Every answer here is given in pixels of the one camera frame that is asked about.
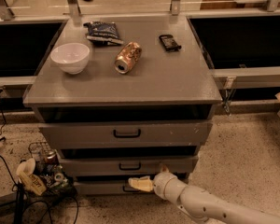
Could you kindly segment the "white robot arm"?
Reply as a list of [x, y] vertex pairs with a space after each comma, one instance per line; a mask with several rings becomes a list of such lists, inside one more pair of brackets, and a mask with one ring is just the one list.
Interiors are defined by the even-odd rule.
[[153, 191], [160, 198], [174, 204], [180, 211], [197, 224], [205, 224], [208, 219], [216, 219], [225, 224], [280, 224], [280, 217], [229, 203], [206, 189], [181, 181], [169, 172], [166, 166], [150, 177], [130, 177], [129, 185], [145, 192]]

